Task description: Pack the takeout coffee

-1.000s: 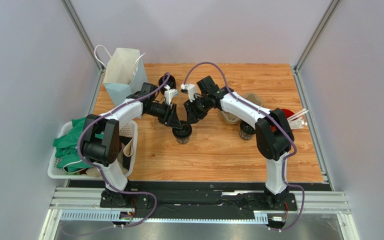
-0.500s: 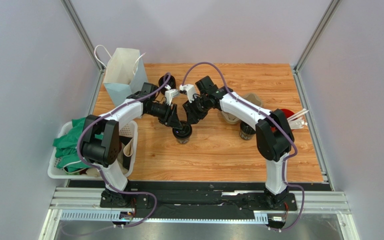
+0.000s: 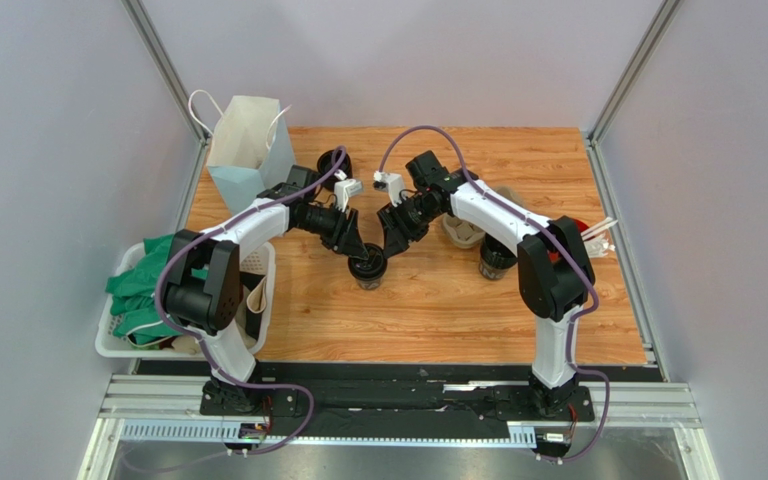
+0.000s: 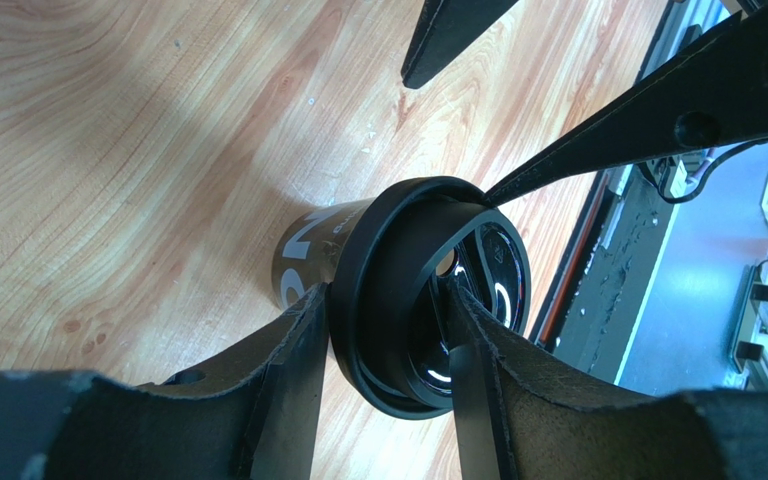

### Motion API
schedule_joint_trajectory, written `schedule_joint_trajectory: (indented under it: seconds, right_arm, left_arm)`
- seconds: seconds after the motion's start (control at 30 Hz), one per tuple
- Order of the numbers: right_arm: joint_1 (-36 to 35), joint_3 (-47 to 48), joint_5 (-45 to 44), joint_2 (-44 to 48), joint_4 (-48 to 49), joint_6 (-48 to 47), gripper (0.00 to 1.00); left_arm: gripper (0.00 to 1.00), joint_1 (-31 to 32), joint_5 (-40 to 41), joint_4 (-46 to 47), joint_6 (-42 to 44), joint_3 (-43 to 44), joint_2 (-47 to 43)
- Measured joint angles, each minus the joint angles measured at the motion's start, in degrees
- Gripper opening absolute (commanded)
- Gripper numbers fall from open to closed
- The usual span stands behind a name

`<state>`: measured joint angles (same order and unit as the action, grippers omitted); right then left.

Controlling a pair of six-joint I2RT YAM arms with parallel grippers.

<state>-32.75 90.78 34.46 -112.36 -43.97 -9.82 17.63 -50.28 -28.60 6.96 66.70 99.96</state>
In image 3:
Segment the single black cup lid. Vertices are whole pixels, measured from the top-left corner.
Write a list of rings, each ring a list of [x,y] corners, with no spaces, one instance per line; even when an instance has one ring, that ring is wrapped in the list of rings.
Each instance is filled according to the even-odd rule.
[[[367,256],[365,258],[349,257],[348,269],[350,274],[354,271],[378,271],[386,272],[388,260],[383,249],[373,243],[365,243]]]

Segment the white paper bag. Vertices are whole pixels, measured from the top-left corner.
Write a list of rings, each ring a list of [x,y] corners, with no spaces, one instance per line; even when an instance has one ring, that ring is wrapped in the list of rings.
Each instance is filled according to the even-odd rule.
[[[296,164],[284,119],[288,109],[269,97],[235,95],[221,107],[207,95],[219,118],[209,126],[195,113],[190,94],[187,109],[191,119],[210,137],[206,171],[226,208],[238,214],[259,193],[285,181]]]

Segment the single dark coffee cup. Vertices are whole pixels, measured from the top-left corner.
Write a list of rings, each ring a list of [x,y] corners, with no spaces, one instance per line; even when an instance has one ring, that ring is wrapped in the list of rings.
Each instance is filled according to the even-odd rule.
[[[361,289],[375,290],[380,287],[384,273],[384,270],[354,271],[352,276]]]

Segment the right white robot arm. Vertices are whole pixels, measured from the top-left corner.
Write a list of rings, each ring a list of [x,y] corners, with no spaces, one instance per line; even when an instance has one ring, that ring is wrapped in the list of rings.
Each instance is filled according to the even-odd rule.
[[[567,412],[577,377],[575,319],[594,293],[594,271],[576,222],[551,220],[499,196],[477,175],[450,172],[426,151],[406,166],[414,184],[406,194],[401,175],[377,170],[374,187],[390,198],[378,219],[383,254],[405,252],[428,232],[432,220],[448,214],[481,229],[492,242],[487,252],[516,268],[520,296],[536,317],[535,359],[529,378],[528,406],[551,418]]]

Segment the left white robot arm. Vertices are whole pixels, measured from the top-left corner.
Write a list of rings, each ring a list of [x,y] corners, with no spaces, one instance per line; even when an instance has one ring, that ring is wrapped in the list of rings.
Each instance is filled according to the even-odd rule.
[[[249,389],[257,366],[235,324],[244,258],[294,228],[318,235],[338,254],[368,258],[357,212],[348,205],[362,192],[362,184],[337,168],[329,173],[336,179],[330,205],[315,200],[323,176],[295,165],[284,182],[258,194],[231,219],[210,230],[180,230],[174,235],[156,284],[155,307],[166,325],[196,341],[219,385]]]

